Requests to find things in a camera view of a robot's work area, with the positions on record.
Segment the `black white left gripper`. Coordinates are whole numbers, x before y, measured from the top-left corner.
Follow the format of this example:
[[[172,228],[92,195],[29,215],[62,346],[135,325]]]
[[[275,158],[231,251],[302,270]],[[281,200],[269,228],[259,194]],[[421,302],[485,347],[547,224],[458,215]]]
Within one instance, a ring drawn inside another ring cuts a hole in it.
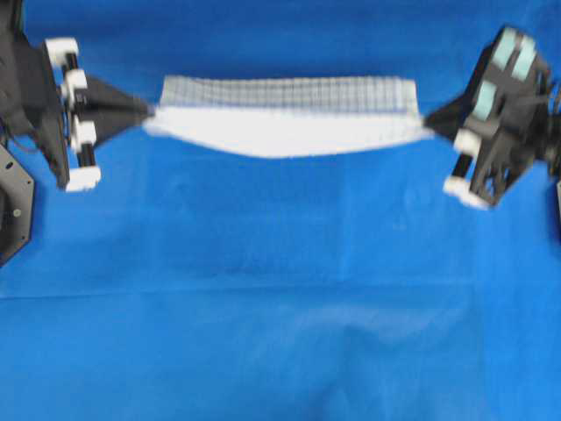
[[[74,38],[44,41],[52,68],[60,68],[66,140],[78,159],[78,167],[69,169],[68,193],[91,190],[102,177],[96,164],[94,147],[99,147],[132,127],[142,125],[153,116],[153,107],[143,98],[126,93],[93,76],[85,75],[78,65],[79,47]],[[92,110],[78,116],[80,96]]]

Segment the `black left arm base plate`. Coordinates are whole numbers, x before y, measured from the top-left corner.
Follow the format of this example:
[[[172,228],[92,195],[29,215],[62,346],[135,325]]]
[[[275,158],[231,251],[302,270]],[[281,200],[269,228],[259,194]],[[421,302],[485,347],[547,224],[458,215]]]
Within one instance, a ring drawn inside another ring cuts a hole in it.
[[[1,145],[1,266],[31,238],[34,180]]]

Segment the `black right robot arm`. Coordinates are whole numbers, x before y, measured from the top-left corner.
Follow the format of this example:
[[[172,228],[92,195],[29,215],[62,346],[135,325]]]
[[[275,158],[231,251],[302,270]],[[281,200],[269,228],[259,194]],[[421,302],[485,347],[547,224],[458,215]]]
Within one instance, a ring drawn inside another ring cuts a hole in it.
[[[493,208],[538,161],[560,174],[560,83],[535,40],[516,27],[502,26],[465,90],[423,125],[458,152],[444,192],[467,206]]]

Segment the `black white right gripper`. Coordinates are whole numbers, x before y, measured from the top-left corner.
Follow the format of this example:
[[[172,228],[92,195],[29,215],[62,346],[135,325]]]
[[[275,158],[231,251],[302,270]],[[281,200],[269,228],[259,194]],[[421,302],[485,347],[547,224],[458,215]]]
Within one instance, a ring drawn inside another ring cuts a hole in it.
[[[423,120],[459,154],[444,192],[486,210],[535,163],[552,168],[552,98],[552,70],[536,41],[503,26],[484,48],[464,93]]]

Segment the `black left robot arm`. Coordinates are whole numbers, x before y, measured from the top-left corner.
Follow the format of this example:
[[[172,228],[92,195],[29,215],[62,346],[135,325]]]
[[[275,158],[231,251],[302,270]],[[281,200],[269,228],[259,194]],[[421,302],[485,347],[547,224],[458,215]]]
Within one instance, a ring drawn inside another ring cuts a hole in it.
[[[31,138],[66,192],[93,189],[96,148],[154,115],[145,100],[86,74],[78,56],[74,38],[32,45],[23,2],[1,3],[1,127],[8,139]]]

